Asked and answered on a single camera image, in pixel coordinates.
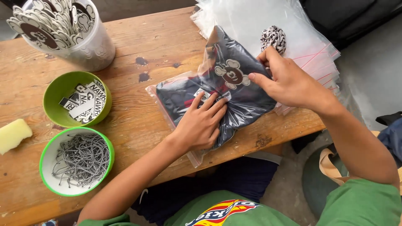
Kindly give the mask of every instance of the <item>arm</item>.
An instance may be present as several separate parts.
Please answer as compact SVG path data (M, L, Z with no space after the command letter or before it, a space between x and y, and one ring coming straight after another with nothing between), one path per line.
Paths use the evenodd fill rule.
M351 176L399 189L396 164L387 148L329 90L293 60L281 57L273 47L266 48L257 59L271 68L273 80L257 73L249 78L278 102L316 112Z
M127 167L97 193L82 209L78 223L85 219L107 220L124 213L144 188L164 169L189 150L210 148L219 135L218 122L226 112L226 100L213 104L211 95L197 109L200 93L180 120L173 133L154 149Z

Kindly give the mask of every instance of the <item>white scrunchie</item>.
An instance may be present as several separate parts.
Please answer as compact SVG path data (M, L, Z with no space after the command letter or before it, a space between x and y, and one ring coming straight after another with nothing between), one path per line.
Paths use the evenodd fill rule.
M285 53L286 35L281 28L271 26L267 30L263 30L263 35L261 37L261 52L270 45L273 46L280 55Z

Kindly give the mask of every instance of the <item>skull and crossbones graphic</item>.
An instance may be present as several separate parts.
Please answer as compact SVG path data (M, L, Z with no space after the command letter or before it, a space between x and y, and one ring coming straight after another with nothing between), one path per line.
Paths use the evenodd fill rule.
M215 73L222 76L226 81L225 85L231 89L236 89L240 84L248 86L251 83L248 75L244 75L240 70L240 63L236 60L228 59L223 67L216 66Z

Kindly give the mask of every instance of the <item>hand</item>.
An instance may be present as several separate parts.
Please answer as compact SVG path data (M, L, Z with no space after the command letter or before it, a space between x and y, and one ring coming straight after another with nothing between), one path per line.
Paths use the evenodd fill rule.
M272 46L258 55L257 60L271 69L273 80L259 73L250 73L248 78L276 101L315 112L325 111L334 101L338 102L328 89L305 73L292 59L281 57Z
M219 135L218 123L225 115L227 100L222 98L213 105L218 97L217 93L214 93L197 109L203 96L204 92L195 97L176 129L169 135L186 151L211 148Z

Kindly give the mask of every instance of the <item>person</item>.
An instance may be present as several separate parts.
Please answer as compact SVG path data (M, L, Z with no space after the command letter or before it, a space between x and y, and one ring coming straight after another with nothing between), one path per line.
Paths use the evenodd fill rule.
M398 225L402 212L399 177L385 146L293 60L281 57L273 47L266 48L257 59L271 69L273 80L255 73L249 74L249 79L278 102L317 113L349 170L351 179L329 194L317 226ZM282 213L258 203L277 167L270 161L241 157L227 165L224 163L213 180L207 178L194 183L195 178L181 177L166 182L168 186L163 183L154 186L155 189L144 190L189 150L214 144L219 134L218 123L226 111L225 99L213 104L217 97L213 94L197 109L202 95L194 99L170 135L85 205L78 219L79 226L135 225L124 214L130 206L146 219L165 226L297 225ZM211 185L219 181L220 185Z

